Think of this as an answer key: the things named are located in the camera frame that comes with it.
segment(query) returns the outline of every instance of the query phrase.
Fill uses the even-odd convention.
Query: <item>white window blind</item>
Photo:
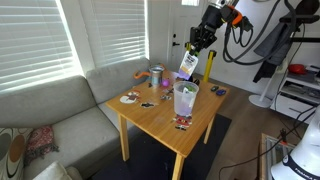
[[[199,6],[199,0],[182,0],[181,5],[185,6]]]
[[[0,1],[0,93],[79,74],[55,0]]]
[[[145,0],[80,0],[96,67],[146,57]]]

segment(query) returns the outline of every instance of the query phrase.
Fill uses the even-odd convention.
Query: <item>black cable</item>
[[[252,36],[253,36],[253,28],[251,28],[250,29],[250,36],[249,36],[249,39],[248,39],[248,41],[247,41],[247,43],[244,45],[243,44],[243,39],[242,39],[242,37],[243,37],[243,29],[244,29],[244,21],[241,21],[241,26],[239,26],[239,29],[240,29],[240,33],[239,33],[239,38],[238,38],[238,40],[236,40],[236,35],[235,35],[235,30],[234,30],[234,28],[232,28],[232,35],[233,35],[233,40],[234,40],[234,42],[236,43],[236,44],[239,44],[240,43],[240,45],[241,45],[241,47],[247,47],[248,46],[248,44],[250,43],[250,41],[251,41],[251,39],[252,39]]]
[[[272,57],[275,53],[277,53],[277,51],[285,44],[287,43],[287,39],[284,38],[282,39],[282,41],[280,41],[280,43],[278,44],[278,46],[276,46],[275,50],[273,52],[271,52],[269,55],[267,55],[266,57],[260,59],[260,60],[257,60],[257,61],[254,61],[254,62],[249,62],[249,63],[245,63],[245,62],[240,62],[238,61],[242,56],[244,56],[254,45],[255,43],[258,41],[258,39],[261,37],[262,33],[264,32],[265,28],[266,28],[266,25],[268,25],[269,21],[270,21],[270,18],[271,16],[273,15],[273,12],[275,10],[275,8],[277,7],[279,3],[279,0],[275,3],[274,7],[272,8],[271,10],[271,13],[269,14],[269,17],[264,25],[264,27],[262,28],[262,30],[260,31],[259,35],[257,36],[257,38],[255,39],[255,41],[249,46],[248,49],[246,49],[242,54],[240,54],[238,57],[236,58],[232,58],[231,55],[229,54],[228,52],[228,49],[227,49],[227,44],[228,44],[228,41],[229,38],[225,38],[225,43],[224,43],[224,50],[223,50],[223,59],[228,62],[228,63],[231,63],[231,62],[234,62],[236,64],[239,64],[239,65],[244,65],[244,66],[249,66],[249,65],[255,65],[255,64],[259,64],[267,59],[269,59],[270,57]],[[293,32],[296,31],[296,13],[295,13],[295,10],[294,8],[291,6],[291,4],[288,2],[288,0],[285,0],[284,1],[286,7],[289,9],[290,13],[291,13],[291,24],[290,24],[290,28],[289,28],[289,32],[288,32],[288,35],[291,35]]]
[[[306,112],[309,112],[312,108],[313,108],[313,107],[311,107],[311,108],[303,111],[302,113],[300,113],[299,116],[298,116],[296,119],[294,119],[293,127],[297,124],[297,120],[299,120],[300,116],[301,116],[302,114],[306,113]],[[295,132],[297,133],[297,135],[299,136],[299,138],[302,139],[301,136],[300,136],[300,134],[299,134],[299,132],[298,132],[297,130],[295,130]]]
[[[269,14],[266,22],[264,23],[264,25],[263,25],[260,33],[258,34],[257,38],[252,42],[252,44],[248,47],[248,49],[246,49],[246,50],[240,55],[240,57],[242,57],[244,54],[246,54],[247,52],[249,52],[249,51],[251,50],[251,48],[258,42],[258,40],[260,39],[260,37],[262,36],[262,34],[264,33],[264,31],[266,30],[266,28],[267,28],[267,26],[268,26],[268,24],[269,24],[269,22],[270,22],[270,20],[271,20],[271,17],[272,17],[272,15],[273,15],[274,11],[276,10],[279,2],[280,2],[280,0],[277,0],[277,1],[274,3],[274,5],[273,5],[273,7],[272,7],[272,9],[271,9],[271,11],[270,11],[270,14]],[[224,45],[223,53],[222,53],[222,54],[223,54],[223,59],[224,59],[224,61],[226,61],[226,62],[228,62],[228,63],[231,63],[231,62],[234,62],[234,61],[232,61],[232,60],[227,60],[227,59],[225,58],[225,52],[224,52],[224,51],[227,50],[226,47],[227,47],[228,41],[229,41],[229,37],[225,37],[225,39],[224,39],[224,44],[225,44],[225,45]]]
[[[289,126],[281,120],[281,118],[278,118],[278,119],[279,119],[279,121],[287,128],[287,130],[290,129]],[[297,136],[299,139],[301,139],[301,137],[300,137],[299,134],[296,134],[295,132],[292,132],[292,134],[294,134],[294,135]]]
[[[290,131],[288,131],[285,136],[288,136],[290,133],[292,133],[296,128],[298,128],[302,123],[304,123],[307,119],[309,119],[309,117],[311,117],[313,114],[315,113],[315,110],[309,114],[303,121],[300,121],[299,124],[297,124],[297,126],[293,127]],[[282,141],[282,138],[280,138],[272,147],[270,147],[268,150],[266,150],[265,152],[259,154],[258,156],[254,157],[254,158],[251,158],[247,161],[244,161],[244,162],[241,162],[241,163],[238,163],[238,164],[235,164],[235,165],[232,165],[232,166],[224,166],[222,168],[220,168],[219,170],[219,180],[221,179],[221,172],[223,169],[227,169],[227,168],[232,168],[232,167],[236,167],[236,166],[240,166],[240,165],[243,165],[243,164],[246,164],[246,163],[249,163],[249,162],[252,162],[258,158],[260,158],[261,156],[267,154],[268,152],[270,152],[274,147],[276,147],[276,145],[278,145],[280,142]]]
[[[301,41],[300,41],[300,43],[299,43],[298,48],[297,48],[296,51],[293,53],[293,55],[292,55],[292,57],[291,57],[288,65],[291,64],[293,58],[295,57],[295,55],[297,54],[298,50],[300,49],[300,47],[301,47],[301,45],[302,45],[302,43],[303,43],[303,39],[304,39],[304,37],[305,37],[305,32],[306,32],[306,25],[305,25],[304,23],[303,23],[302,25],[303,25],[303,31],[302,31]],[[286,68],[286,71],[284,72],[284,74],[283,74],[283,76],[282,76],[282,79],[281,79],[281,81],[280,81],[280,84],[279,84],[279,86],[278,86],[278,89],[277,89],[277,95],[276,95],[275,100],[274,100],[274,110],[275,110],[275,111],[277,111],[277,98],[278,98],[278,95],[281,93],[281,92],[280,92],[280,87],[281,87],[281,85],[282,85],[282,83],[283,83],[283,81],[284,81],[284,78],[286,77],[287,72],[288,72],[288,67]],[[301,139],[301,136],[300,136],[300,134],[298,133],[298,131],[295,131],[295,132],[296,132],[296,135]]]

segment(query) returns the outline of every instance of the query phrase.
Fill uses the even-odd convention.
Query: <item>small object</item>
[[[151,84],[153,87],[159,87],[162,81],[162,73],[165,70],[163,65],[153,65],[150,66],[149,68],[149,72],[141,72],[140,71],[136,71],[133,74],[133,77],[135,79],[139,79],[142,76],[149,76],[151,78]]]
[[[183,92],[185,92],[185,91],[187,91],[187,92],[196,92],[197,90],[191,85],[186,85],[184,87],[184,89],[183,89]]]
[[[179,130],[183,130],[183,131],[186,131],[186,130],[187,130],[185,127],[180,126],[180,125],[177,125],[175,128],[176,128],[176,129],[179,129]]]
[[[161,100],[171,100],[171,97],[168,95],[162,95],[162,96],[160,96],[160,99]]]
[[[288,70],[294,74],[306,74],[306,68],[303,64],[290,64]]]
[[[131,91],[127,95],[122,96],[120,98],[120,102],[124,104],[132,104],[135,103],[140,97],[139,97],[140,92],[139,91]]]
[[[219,86],[214,85],[210,90],[211,90],[212,92],[216,92],[216,90],[218,90],[218,89],[219,89]]]
[[[167,86],[169,86],[169,85],[170,85],[169,79],[163,79],[163,80],[162,80],[162,86],[163,86],[163,87],[167,87]]]
[[[216,91],[216,95],[222,96],[222,95],[226,94],[226,92],[227,92],[227,91],[224,90],[224,89],[219,89],[219,90]]]
[[[168,95],[168,94],[170,94],[170,93],[172,93],[173,94],[173,88],[172,89],[165,89],[165,90],[163,90],[162,92],[164,92],[164,93],[166,93],[166,95]]]
[[[192,124],[191,119],[192,119],[191,116],[176,115],[176,117],[174,117],[172,120],[175,121],[179,126],[188,128]]]
[[[189,79],[194,69],[196,68],[197,64],[198,64],[198,57],[196,57],[195,55],[189,54],[189,51],[187,51],[180,65],[179,77],[183,79]]]
[[[148,103],[148,102],[141,104],[141,107],[144,107],[144,108],[149,108],[149,107],[153,107],[153,106],[154,106],[154,104]]]

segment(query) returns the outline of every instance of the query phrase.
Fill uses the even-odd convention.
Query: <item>gray couch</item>
[[[60,149],[32,161],[24,179],[32,179],[54,161],[77,168],[87,178],[120,153],[117,116],[104,103],[144,81],[132,75],[148,67],[147,59],[126,61],[92,70],[86,78],[74,76],[2,95],[0,127],[52,125]],[[128,130],[129,138],[139,133],[132,124]]]

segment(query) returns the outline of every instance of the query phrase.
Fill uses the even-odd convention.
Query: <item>black rug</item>
[[[230,123],[230,119],[216,115],[208,143],[206,145],[203,143],[204,133],[185,159],[181,173],[182,180],[206,179]],[[176,158],[173,151],[145,133],[130,143],[129,149],[130,159],[128,161],[124,162],[122,155],[119,154],[110,165],[95,174],[92,179],[171,179]]]

